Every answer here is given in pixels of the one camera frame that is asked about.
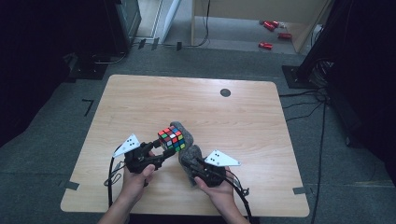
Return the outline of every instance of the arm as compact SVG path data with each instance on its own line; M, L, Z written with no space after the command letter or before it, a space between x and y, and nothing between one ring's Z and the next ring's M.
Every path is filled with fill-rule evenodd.
M227 177L233 178L230 172L227 172ZM223 181L219 186L210 188L206 185L205 181L200 177L194 178L198 185L198 188L205 192L210 201L218 209L219 213L223 216L228 224L247 224L249 223L241 214L238 207L235 204L233 198L233 186L226 181Z
M133 174L124 167L120 195L98 223L124 223L134 205L142 198L145 182L148 183L151 181L154 170L155 166L150 164L142 173Z

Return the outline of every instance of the wooden table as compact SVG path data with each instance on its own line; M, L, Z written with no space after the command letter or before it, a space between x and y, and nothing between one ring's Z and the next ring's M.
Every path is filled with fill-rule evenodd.
M223 97L220 90L231 91ZM61 207L67 212L105 212L103 183L115 148L131 133L140 142L178 120L193 135L194 144L209 155L214 149L241 161L232 167L244 188L254 217L305 217L304 194L294 194L303 183L288 128L272 82L184 77L110 77ZM154 153L162 153L156 148ZM114 200L122 179L113 186ZM237 205L245 215L242 201ZM218 215L208 197L192 188L177 160L166 160L154 173L137 214Z

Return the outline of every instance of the forearm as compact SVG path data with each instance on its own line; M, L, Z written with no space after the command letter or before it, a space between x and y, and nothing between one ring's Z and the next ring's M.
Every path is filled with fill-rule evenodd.
M247 224L238 207L234 203L224 204L218 208L219 213L228 224Z
M119 197L107 210L105 215L99 220L98 224L123 224L126 218L129 216L133 206L134 204L129 200Z

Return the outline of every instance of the gray carpet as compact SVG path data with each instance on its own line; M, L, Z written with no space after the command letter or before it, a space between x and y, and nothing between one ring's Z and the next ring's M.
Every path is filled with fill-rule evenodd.
M280 94L290 90L281 65L299 65L303 56L220 49L134 47L111 64L103 80L63 83L29 128L0 148L0 223L95 223L102 214L65 213L64 189L90 128L108 77L131 74L273 81ZM85 117L89 102L93 106ZM281 98L283 106L315 102L313 96ZM285 118L309 114L316 105L285 108ZM345 133L333 108L326 106L321 186L315 223L394 223L396 190L384 164L365 148L345 145ZM288 121L306 197L314 207L323 105L310 117ZM310 223L304 218L262 217L261 223Z

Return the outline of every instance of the black stand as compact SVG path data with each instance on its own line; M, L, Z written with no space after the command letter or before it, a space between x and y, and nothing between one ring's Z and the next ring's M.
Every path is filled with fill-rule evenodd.
M310 77L320 61L332 62L342 50L340 43L345 40L345 27L349 1L335 1L326 26L318 40L306 55L300 66L282 66L283 74L291 89L317 89Z
M91 56L78 56L69 78L102 80L106 69L106 63L95 63Z
M290 89L317 89L309 79L301 79L297 77L299 66L282 65L283 75Z

